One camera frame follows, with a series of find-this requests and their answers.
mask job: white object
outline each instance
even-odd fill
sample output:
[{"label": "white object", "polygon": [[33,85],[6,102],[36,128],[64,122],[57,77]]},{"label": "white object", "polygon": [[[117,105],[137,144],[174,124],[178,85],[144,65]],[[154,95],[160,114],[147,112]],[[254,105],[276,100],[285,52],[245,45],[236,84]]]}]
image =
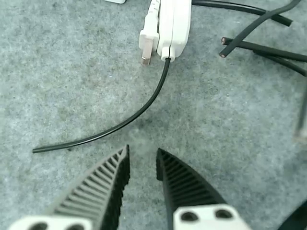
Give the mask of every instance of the white object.
[{"label": "white object", "polygon": [[93,229],[91,221],[85,218],[63,216],[27,216],[13,223],[9,227],[9,230],[29,230],[37,224],[46,225],[47,230],[67,230],[72,226],[82,226],[84,230]]},{"label": "white object", "polygon": [[[230,218],[218,218],[218,211],[226,211]],[[197,220],[183,220],[183,215],[192,213]],[[251,230],[238,212],[226,204],[179,207],[173,214],[174,230]]]},{"label": "white object", "polygon": [[114,3],[118,3],[118,4],[123,4],[123,3],[125,3],[126,0],[105,0],[105,1],[110,1],[110,2],[114,2]]},{"label": "white object", "polygon": [[191,0],[161,0],[158,54],[171,62],[182,54],[191,24]]},{"label": "white object", "polygon": [[144,28],[140,32],[139,48],[142,50],[142,63],[148,65],[152,51],[156,51],[159,42],[158,14],[160,0],[152,0],[145,17]]}]

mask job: black cable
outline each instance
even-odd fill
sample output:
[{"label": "black cable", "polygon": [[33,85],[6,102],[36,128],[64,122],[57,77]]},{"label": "black cable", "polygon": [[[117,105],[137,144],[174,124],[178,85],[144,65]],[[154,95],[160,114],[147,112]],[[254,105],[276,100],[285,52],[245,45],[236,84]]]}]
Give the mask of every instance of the black cable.
[{"label": "black cable", "polygon": [[[254,7],[254,6],[248,6],[244,4],[234,3],[234,2],[227,2],[227,1],[215,1],[215,0],[192,0],[192,5],[195,6],[207,6],[207,7],[215,7],[215,8],[223,8],[228,10],[235,10],[240,12],[246,12],[246,13],[253,13],[256,15],[264,15],[267,11]],[[286,26],[290,26],[293,22],[291,19],[283,17],[281,15],[274,15],[272,16],[272,20],[281,23]]]},{"label": "black cable", "polygon": [[254,53],[259,55],[259,56],[262,56],[264,58],[267,58],[267,59],[270,59],[272,61],[275,61],[275,62],[277,62],[277,63],[279,63],[279,64],[281,64],[281,65],[283,65],[285,67],[288,67],[289,69],[294,70],[295,72],[298,72],[298,73],[302,74],[304,77],[307,77],[307,71],[306,70],[304,70],[303,68],[301,68],[301,67],[299,67],[299,66],[297,66],[297,65],[295,65],[295,64],[293,64],[293,63],[291,63],[291,62],[289,62],[289,61],[287,61],[287,60],[285,60],[285,59],[283,59],[281,57],[269,56],[269,55],[266,55],[264,53],[255,52],[255,51],[254,51]]},{"label": "black cable", "polygon": [[234,38],[234,40],[225,47],[221,52],[220,56],[225,58],[228,54],[230,54],[242,41],[244,38],[246,38],[254,29],[256,29],[261,23],[263,23],[265,20],[271,18],[272,16],[276,14],[280,14],[286,11],[291,10],[294,8],[301,0],[292,0],[289,4],[286,6],[277,8],[273,11],[268,11],[264,15],[260,16],[258,19],[253,21],[248,27],[246,27],[241,33],[238,34],[237,37]]},{"label": "black cable", "polygon": [[[222,38],[222,44],[226,46],[229,45],[232,41],[233,39],[228,38],[228,37]],[[275,57],[281,57],[285,59],[291,59],[294,61],[307,62],[307,56],[305,55],[291,53],[291,52],[283,51],[280,49],[274,49],[274,48],[270,48],[267,46],[261,46],[261,45],[251,43],[251,42],[240,42],[237,47],[243,48],[243,49],[249,49],[255,52],[261,52],[262,54],[265,54],[268,56],[275,56]]]},{"label": "black cable", "polygon": [[160,78],[159,84],[158,84],[157,88],[155,89],[151,98],[148,100],[148,102],[139,111],[137,111],[134,115],[132,115],[131,117],[129,117],[125,121],[121,122],[120,124],[110,128],[110,129],[108,129],[108,130],[106,130],[102,133],[98,133],[94,136],[84,138],[84,139],[81,139],[81,140],[77,140],[77,141],[73,141],[73,142],[69,142],[69,143],[65,143],[65,144],[36,148],[36,149],[32,150],[32,153],[60,150],[60,149],[66,149],[66,148],[74,147],[74,146],[77,146],[77,145],[82,145],[82,144],[103,138],[103,137],[105,137],[105,136],[107,136],[111,133],[114,133],[115,131],[125,127],[126,125],[128,125],[129,123],[134,121],[136,118],[138,118],[142,113],[144,113],[148,109],[148,107],[155,101],[155,99],[157,98],[159,92],[161,91],[162,86],[164,84],[164,81],[166,79],[168,68],[169,68],[169,63],[170,63],[170,59],[167,58],[165,60],[165,65],[164,65],[164,69],[163,69],[162,76]]}]

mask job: black rubber grip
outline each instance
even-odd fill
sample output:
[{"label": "black rubber grip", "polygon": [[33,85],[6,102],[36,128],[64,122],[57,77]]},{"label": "black rubber grip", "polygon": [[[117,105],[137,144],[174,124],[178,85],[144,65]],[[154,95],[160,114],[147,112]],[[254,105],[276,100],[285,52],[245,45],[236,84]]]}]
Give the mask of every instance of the black rubber grip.
[{"label": "black rubber grip", "polygon": [[173,213],[178,207],[226,203],[194,169],[165,150],[158,149],[156,172],[163,181],[169,230],[173,230]]}]

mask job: ribbed rubber pad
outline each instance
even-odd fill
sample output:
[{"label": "ribbed rubber pad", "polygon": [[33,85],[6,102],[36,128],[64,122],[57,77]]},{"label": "ribbed rubber pad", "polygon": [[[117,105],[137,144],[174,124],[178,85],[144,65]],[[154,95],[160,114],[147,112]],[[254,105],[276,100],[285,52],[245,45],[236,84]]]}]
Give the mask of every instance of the ribbed rubber pad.
[{"label": "ribbed rubber pad", "polygon": [[307,230],[307,200],[302,203],[278,230]]},{"label": "ribbed rubber pad", "polygon": [[178,207],[226,203],[203,177],[169,152],[158,149],[156,169],[157,179],[163,181],[170,230],[173,230],[173,213]]},{"label": "ribbed rubber pad", "polygon": [[83,173],[46,213],[90,219],[93,230],[115,230],[118,227],[123,190],[129,178],[127,145]]}]

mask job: white adapter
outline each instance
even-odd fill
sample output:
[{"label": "white adapter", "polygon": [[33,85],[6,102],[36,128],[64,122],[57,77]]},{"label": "white adapter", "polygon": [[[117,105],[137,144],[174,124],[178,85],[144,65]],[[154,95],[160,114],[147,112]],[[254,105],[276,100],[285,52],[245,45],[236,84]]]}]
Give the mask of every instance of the white adapter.
[{"label": "white adapter", "polygon": [[125,3],[126,0],[105,0],[105,1],[110,1],[110,2],[114,2],[114,3],[118,3],[118,4],[123,4],[123,3]]},{"label": "white adapter", "polygon": [[171,62],[182,54],[191,25],[191,0],[161,0],[158,54]]}]

